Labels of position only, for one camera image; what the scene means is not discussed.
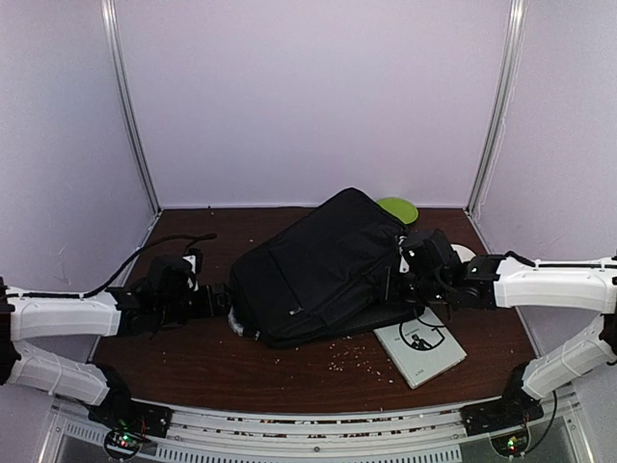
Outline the black student backpack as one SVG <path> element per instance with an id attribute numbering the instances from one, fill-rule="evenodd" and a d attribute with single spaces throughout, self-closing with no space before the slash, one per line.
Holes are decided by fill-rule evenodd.
<path id="1" fill-rule="evenodd" d="M 399 271 L 404 222 L 346 188 L 231 267 L 229 327 L 272 348 L 353 336 L 423 312 Z"/>

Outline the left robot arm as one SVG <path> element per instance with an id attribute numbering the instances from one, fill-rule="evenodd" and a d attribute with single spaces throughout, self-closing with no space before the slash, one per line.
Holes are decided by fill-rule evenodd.
<path id="1" fill-rule="evenodd" d="M 68 396 L 99 406 L 118 428 L 139 418 L 122 385 L 101 367 L 78 363 L 30 344 L 31 339 L 93 335 L 134 337 L 193 319 L 225 316 L 231 309 L 225 285 L 202 286 L 201 257 L 155 258 L 131 286 L 88 293 L 27 291 L 1 286 L 1 382 Z"/>

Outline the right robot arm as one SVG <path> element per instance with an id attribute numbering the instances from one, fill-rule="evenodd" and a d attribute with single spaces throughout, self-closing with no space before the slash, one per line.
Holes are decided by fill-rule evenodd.
<path id="1" fill-rule="evenodd" d="M 552 352 L 514 368 L 494 415 L 516 424 L 559 387 L 593 368 L 616 363 L 616 259 L 545 261 L 513 251 L 463 259 L 443 231 L 411 231 L 397 248 L 411 300 L 450 311 L 522 307 L 595 313 L 590 324 Z"/>

